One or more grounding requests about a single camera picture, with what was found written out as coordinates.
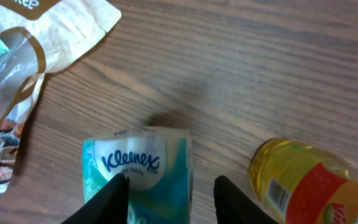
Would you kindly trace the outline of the teal Kleenex tissue pack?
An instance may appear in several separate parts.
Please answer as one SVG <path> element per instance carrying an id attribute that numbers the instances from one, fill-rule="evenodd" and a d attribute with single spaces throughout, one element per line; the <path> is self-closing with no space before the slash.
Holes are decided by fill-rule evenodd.
<path id="1" fill-rule="evenodd" d="M 83 200 L 116 174 L 130 180 L 128 223 L 190 222 L 193 150 L 187 129 L 144 127 L 86 139 Z"/>

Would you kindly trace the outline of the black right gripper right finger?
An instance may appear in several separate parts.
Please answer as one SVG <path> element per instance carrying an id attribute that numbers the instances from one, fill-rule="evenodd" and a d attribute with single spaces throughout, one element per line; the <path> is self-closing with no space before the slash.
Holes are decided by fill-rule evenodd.
<path id="1" fill-rule="evenodd" d="M 214 205 L 218 224 L 278 224 L 224 175 L 214 181 Z"/>

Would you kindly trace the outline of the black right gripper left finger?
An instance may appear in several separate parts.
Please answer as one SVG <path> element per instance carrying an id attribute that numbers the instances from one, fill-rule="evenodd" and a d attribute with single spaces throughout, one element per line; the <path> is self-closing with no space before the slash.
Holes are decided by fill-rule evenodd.
<path id="1" fill-rule="evenodd" d="M 62 224 L 126 224 L 130 179 L 115 175 L 91 200 Z"/>

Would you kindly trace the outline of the yellow oil bottle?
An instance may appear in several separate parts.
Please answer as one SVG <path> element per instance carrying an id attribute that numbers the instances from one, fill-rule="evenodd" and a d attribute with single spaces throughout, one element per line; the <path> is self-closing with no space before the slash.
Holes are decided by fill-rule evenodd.
<path id="1" fill-rule="evenodd" d="M 279 223 L 358 223 L 358 169 L 327 150 L 270 139 L 254 154 L 249 182 Z"/>

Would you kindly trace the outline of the brown PaniTree snack pouch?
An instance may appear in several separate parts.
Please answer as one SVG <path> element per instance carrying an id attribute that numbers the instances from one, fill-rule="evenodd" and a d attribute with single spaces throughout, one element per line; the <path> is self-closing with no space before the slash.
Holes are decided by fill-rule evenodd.
<path id="1" fill-rule="evenodd" d="M 0 194 L 14 170 L 22 130 L 48 73 L 91 50 L 121 12 L 107 0 L 0 1 Z"/>

